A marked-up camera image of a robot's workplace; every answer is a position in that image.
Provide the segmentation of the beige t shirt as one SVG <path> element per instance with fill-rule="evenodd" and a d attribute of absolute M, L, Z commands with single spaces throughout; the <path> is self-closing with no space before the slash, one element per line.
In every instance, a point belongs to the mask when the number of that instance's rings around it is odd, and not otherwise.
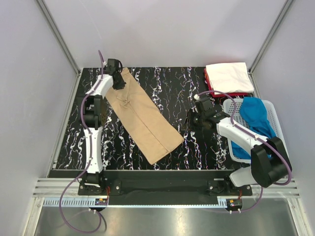
<path fill-rule="evenodd" d="M 175 150 L 183 136 L 160 113 L 128 68 L 121 72 L 125 87 L 110 88 L 106 99 L 147 161 L 153 165 Z"/>

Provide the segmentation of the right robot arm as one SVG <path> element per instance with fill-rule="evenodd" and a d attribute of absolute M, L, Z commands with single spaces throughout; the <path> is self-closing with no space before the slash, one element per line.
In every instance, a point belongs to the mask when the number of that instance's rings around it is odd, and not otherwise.
<path fill-rule="evenodd" d="M 280 138 L 268 138 L 249 130 L 235 121 L 232 115 L 213 106 L 207 97 L 195 95 L 193 100 L 195 108 L 188 111 L 185 130 L 216 132 L 236 143 L 251 157 L 249 167 L 235 170 L 223 183 L 227 194 L 236 194 L 244 185 L 258 184 L 267 188 L 279 184 L 283 177 L 291 179 L 292 167 Z"/>

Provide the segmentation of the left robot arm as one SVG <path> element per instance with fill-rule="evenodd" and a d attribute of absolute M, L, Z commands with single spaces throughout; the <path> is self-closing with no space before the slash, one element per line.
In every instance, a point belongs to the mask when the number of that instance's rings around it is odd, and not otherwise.
<path fill-rule="evenodd" d="M 125 87 L 121 72 L 123 65 L 118 59 L 101 59 L 103 67 L 95 84 L 81 99 L 80 120 L 86 140 L 86 166 L 82 175 L 83 188 L 89 187 L 100 195 L 106 190 L 101 163 L 101 134 L 106 121 L 104 99 L 109 89 L 120 90 Z"/>

